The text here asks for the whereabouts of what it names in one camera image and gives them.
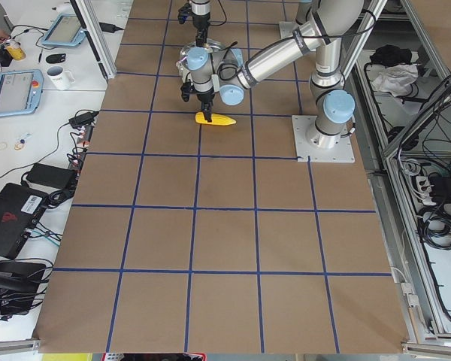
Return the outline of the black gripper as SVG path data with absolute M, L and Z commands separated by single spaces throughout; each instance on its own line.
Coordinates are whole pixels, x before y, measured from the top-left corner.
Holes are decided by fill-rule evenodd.
M 208 28 L 210 26 L 210 14 L 193 14 L 192 24 L 196 29 L 195 45 L 197 47 L 203 47 L 205 44 L 205 38 L 208 34 Z
M 212 112 L 211 108 L 213 107 L 213 99 L 215 96 L 215 92 L 213 89 L 209 89 L 206 92 L 199 92 L 198 90 L 193 90 L 192 93 L 196 95 L 197 99 L 201 103 L 202 113 L 204 115 L 204 120 L 207 123 L 212 122 Z

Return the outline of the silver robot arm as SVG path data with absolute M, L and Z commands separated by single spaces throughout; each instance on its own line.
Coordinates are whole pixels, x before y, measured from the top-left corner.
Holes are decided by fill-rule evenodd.
M 213 112 L 215 96 L 225 105 L 238 105 L 247 90 L 314 53 L 310 91 L 317 117 L 305 132 L 307 142 L 318 149 L 332 149 L 352 135 L 345 127 L 353 121 L 355 102 L 343 89 L 347 71 L 341 67 L 341 45 L 348 37 L 359 44 L 377 21 L 377 15 L 365 9 L 362 1 L 300 2 L 291 32 L 249 59 L 244 59 L 233 44 L 224 46 L 209 39 L 208 30 L 212 26 L 209 1 L 187 1 L 178 11 L 177 19 L 179 23 L 191 19 L 196 30 L 194 42 L 181 50 L 177 68 L 183 80 L 180 88 L 183 101 L 196 96 L 201 103 L 195 115 L 197 123 L 234 124 L 232 118 Z
M 218 1 L 222 9 L 223 21 L 221 23 L 210 23 L 210 5 L 211 1 L 186 1 L 185 5 L 178 11 L 177 19 L 180 24 L 184 24 L 188 17 L 192 18 L 192 24 L 195 27 L 195 40 L 192 43 L 196 47 L 203 47 L 206 50 L 222 50 L 225 47 L 222 44 L 214 45 L 213 40 L 208 37 L 209 28 L 224 26 L 228 22 L 226 10 L 221 1 Z M 281 22 L 280 26 L 285 27 L 283 38 L 289 37 L 294 30 L 306 22 L 307 15 L 310 13 L 312 1 L 300 1 L 298 10 L 293 22 Z

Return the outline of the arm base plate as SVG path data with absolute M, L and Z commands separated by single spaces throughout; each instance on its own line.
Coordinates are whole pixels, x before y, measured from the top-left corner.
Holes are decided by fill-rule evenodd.
M 350 136 L 341 137 L 346 125 L 338 135 L 324 135 L 316 129 L 316 116 L 293 115 L 292 130 L 298 162 L 355 162 Z
M 301 24 L 295 22 L 295 21 L 280 21 L 279 22 L 279 31 L 280 31 L 280 38 L 288 38 L 292 32 L 299 28 Z

